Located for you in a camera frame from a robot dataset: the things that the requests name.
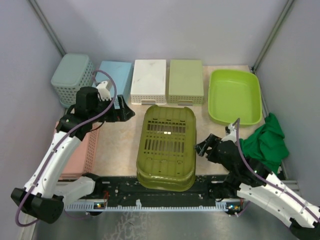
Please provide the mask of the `white basket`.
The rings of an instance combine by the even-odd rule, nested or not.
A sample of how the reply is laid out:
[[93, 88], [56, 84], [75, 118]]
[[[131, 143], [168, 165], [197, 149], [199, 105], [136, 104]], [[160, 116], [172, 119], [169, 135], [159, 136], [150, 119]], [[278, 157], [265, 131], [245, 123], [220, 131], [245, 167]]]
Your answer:
[[134, 62], [130, 101], [133, 105], [165, 105], [167, 61], [165, 59], [137, 59]]

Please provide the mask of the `light blue perforated basket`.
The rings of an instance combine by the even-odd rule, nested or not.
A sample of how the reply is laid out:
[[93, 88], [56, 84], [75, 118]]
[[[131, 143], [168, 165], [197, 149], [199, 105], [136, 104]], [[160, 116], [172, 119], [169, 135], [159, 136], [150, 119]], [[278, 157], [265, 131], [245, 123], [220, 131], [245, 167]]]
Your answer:
[[123, 95], [128, 102], [132, 84], [134, 66], [132, 62], [103, 60], [99, 69], [109, 74], [115, 82], [117, 95]]

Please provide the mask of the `green plastic tub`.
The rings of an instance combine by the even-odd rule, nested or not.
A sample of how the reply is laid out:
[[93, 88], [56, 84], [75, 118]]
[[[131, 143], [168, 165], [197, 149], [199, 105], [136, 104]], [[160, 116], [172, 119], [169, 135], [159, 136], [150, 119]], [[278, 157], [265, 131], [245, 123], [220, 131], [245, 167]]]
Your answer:
[[184, 192], [196, 179], [196, 116], [188, 107], [153, 105], [144, 115], [136, 159], [139, 183]]

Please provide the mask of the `green tub lid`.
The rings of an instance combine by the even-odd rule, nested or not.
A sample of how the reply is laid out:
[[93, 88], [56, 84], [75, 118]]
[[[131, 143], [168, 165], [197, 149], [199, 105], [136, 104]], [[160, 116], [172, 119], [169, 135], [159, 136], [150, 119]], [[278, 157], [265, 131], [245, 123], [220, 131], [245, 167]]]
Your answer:
[[238, 118], [241, 126], [258, 124], [263, 115], [258, 77], [236, 69], [213, 71], [208, 87], [208, 114], [222, 125], [234, 123]]

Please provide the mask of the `pale green perforated basket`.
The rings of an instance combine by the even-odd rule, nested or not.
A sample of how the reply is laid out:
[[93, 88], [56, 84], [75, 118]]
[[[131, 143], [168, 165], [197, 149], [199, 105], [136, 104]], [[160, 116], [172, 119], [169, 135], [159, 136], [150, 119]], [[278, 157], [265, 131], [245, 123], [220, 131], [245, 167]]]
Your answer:
[[204, 103], [203, 65], [198, 59], [172, 59], [167, 103], [201, 106]]

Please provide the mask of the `pink perforated basket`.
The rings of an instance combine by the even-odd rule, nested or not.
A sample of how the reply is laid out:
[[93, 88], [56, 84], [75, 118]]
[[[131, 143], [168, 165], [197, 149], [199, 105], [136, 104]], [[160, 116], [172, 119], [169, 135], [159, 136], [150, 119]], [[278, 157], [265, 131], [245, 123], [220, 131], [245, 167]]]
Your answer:
[[85, 173], [91, 173], [96, 159], [99, 129], [85, 135], [65, 165], [59, 180], [76, 180]]

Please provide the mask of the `large teal perforated basket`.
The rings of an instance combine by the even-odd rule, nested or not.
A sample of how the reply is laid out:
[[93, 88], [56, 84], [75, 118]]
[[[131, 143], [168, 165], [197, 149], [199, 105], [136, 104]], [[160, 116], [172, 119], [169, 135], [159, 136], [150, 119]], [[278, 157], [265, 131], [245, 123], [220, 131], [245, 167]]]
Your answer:
[[67, 53], [63, 56], [51, 78], [51, 85], [64, 108], [76, 103], [80, 88], [93, 85], [94, 70], [94, 64], [86, 54]]

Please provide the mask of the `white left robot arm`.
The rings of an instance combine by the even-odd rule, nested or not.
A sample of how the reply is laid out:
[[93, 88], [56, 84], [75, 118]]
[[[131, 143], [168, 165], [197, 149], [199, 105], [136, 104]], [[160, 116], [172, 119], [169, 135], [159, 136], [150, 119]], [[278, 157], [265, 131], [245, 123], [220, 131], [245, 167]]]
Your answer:
[[91, 133], [94, 123], [126, 122], [134, 115], [123, 95], [110, 97], [107, 89], [81, 87], [76, 93], [76, 103], [59, 120], [39, 167], [24, 187], [14, 188], [11, 193], [11, 199], [18, 206], [15, 223], [19, 227], [27, 226], [19, 221], [19, 214], [23, 212], [37, 221], [52, 224], [66, 206], [85, 196], [101, 197], [104, 192], [102, 179], [93, 173], [84, 173], [61, 189], [56, 185], [71, 155], [86, 134]]

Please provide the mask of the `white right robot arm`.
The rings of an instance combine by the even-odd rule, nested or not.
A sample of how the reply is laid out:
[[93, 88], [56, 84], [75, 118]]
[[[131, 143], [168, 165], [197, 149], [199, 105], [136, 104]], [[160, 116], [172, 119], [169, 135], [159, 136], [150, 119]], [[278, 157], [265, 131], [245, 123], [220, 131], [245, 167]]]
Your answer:
[[210, 134], [195, 145], [195, 151], [228, 170], [222, 183], [210, 187], [214, 199], [245, 199], [279, 219], [299, 240], [320, 238], [320, 208], [291, 190], [259, 160], [243, 159], [236, 143]]

